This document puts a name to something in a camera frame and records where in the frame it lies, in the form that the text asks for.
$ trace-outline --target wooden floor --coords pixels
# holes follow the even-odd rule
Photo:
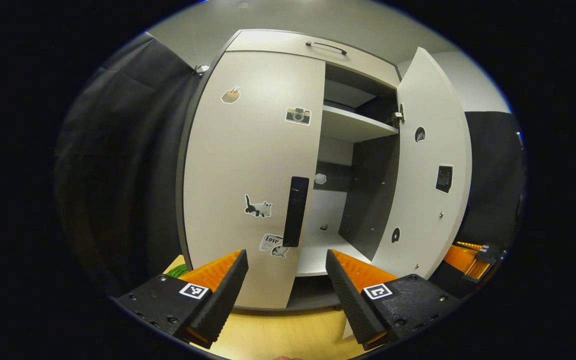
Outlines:
[[[164,272],[183,264],[179,256]],[[280,356],[303,360],[345,360],[365,353],[354,336],[342,339],[346,315],[342,310],[252,311],[233,309],[210,350],[233,360],[274,360]]]

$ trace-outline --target open cabinet door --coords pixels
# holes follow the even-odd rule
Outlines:
[[[301,248],[274,244],[295,241],[306,228],[311,196],[299,195],[313,190],[325,65],[292,54],[226,52],[201,94],[183,175],[185,255],[198,268],[246,249],[238,307],[288,305]],[[288,121],[297,109],[309,119]]]
[[[397,88],[397,186],[372,260],[395,276],[432,275],[457,235],[471,187],[471,137],[453,85],[423,48]]]

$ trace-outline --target cabinet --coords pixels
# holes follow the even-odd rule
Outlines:
[[[327,249],[398,276],[428,278],[439,266],[466,209],[470,139],[459,99],[425,50],[400,82],[393,65],[354,47],[240,30],[204,82],[181,144],[180,239],[193,268],[247,249],[236,306],[334,305]],[[365,100],[339,102],[335,94],[346,91]],[[401,104],[395,127],[389,121]],[[307,121],[295,121],[299,114]],[[452,171],[447,193],[435,188],[439,166]],[[295,189],[295,178],[307,186]],[[271,248],[284,236],[292,246]],[[309,304],[304,289],[322,293]]]

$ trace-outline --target hand sticker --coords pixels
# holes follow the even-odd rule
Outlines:
[[[240,95],[242,95],[242,93],[240,93],[241,89],[242,89],[241,86],[234,86],[232,89],[229,89],[228,91],[224,92],[223,95],[221,96],[221,102],[224,104],[233,104],[234,102],[239,100]]]

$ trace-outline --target metal handle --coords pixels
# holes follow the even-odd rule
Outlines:
[[[283,243],[286,248],[299,246],[304,225],[304,212],[306,212],[306,197],[310,179],[308,177],[293,176],[290,181],[290,197],[286,210],[286,223],[283,227]]]
[[[327,44],[327,43],[320,43],[320,42],[315,42],[315,41],[306,41],[306,46],[312,46],[313,44],[318,44],[318,45],[323,45],[323,46],[329,46],[330,48],[337,49],[337,50],[341,51],[341,55],[346,55],[346,54],[348,54],[348,51],[343,50],[343,48],[338,48],[338,47],[336,47],[336,46],[329,45],[329,44]]]

